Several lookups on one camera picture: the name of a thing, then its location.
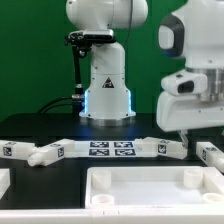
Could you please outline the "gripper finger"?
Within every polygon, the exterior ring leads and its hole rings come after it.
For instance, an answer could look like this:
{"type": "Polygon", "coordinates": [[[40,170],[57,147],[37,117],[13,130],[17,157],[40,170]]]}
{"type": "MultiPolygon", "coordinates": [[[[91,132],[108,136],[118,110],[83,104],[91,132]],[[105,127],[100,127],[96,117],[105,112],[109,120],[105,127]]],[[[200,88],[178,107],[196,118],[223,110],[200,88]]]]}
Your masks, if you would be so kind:
{"type": "Polygon", "coordinates": [[[188,131],[187,130],[180,130],[180,131],[178,131],[178,134],[179,134],[179,136],[182,140],[183,147],[187,149],[188,148],[188,143],[189,143],[188,138],[187,138],[188,131]]]}

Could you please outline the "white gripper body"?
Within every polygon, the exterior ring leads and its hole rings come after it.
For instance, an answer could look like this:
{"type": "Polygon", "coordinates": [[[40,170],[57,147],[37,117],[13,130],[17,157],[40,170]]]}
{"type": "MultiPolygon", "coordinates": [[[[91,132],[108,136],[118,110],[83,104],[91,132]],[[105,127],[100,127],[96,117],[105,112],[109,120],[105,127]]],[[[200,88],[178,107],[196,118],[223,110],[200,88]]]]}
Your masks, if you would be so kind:
{"type": "Polygon", "coordinates": [[[162,92],[156,120],[165,132],[224,126],[224,100],[201,102],[195,95],[173,96],[162,92]]]}

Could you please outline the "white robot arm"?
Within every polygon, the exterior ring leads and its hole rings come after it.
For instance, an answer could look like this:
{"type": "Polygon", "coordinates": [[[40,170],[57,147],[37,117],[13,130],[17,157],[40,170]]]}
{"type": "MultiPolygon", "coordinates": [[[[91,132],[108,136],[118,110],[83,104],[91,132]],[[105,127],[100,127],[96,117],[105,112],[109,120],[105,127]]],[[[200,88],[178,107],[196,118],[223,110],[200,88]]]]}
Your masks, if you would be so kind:
{"type": "Polygon", "coordinates": [[[66,0],[76,59],[89,59],[80,119],[121,126],[153,112],[186,134],[224,127],[224,0],[185,0],[156,21],[147,0],[66,0]]]}

